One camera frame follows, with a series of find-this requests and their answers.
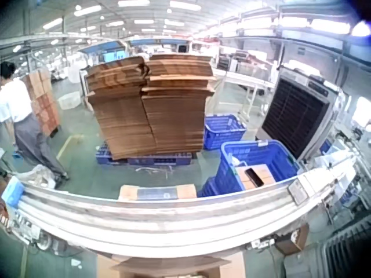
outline white plastic container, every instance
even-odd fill
[[[58,102],[62,110],[68,110],[68,109],[75,108],[79,106],[81,103],[80,92],[76,91],[73,93],[66,94],[58,98]]]

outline black grille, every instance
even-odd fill
[[[295,83],[280,79],[262,128],[295,158],[304,151],[326,114],[323,103]]]

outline person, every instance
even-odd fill
[[[31,100],[26,85],[20,80],[13,80],[16,70],[14,63],[0,64],[0,120],[13,122],[15,144],[22,157],[31,164],[42,164],[56,176],[56,180],[68,180],[67,172],[52,153],[47,143],[47,136],[41,130],[41,125],[32,111]],[[12,136],[9,124],[6,125]]]

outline white machine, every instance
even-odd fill
[[[310,158],[326,140],[344,99],[338,86],[320,76],[282,67],[256,137],[282,142],[297,160]]]

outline stack of flattened cardboard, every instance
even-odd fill
[[[22,81],[27,87],[32,110],[40,122],[42,131],[49,136],[60,125],[49,70],[33,71],[24,76]]]
[[[154,154],[155,141],[141,102],[144,60],[131,57],[89,70],[89,102],[113,159]]]
[[[157,153],[196,152],[203,146],[205,101],[213,94],[210,57],[154,55],[142,101]]]

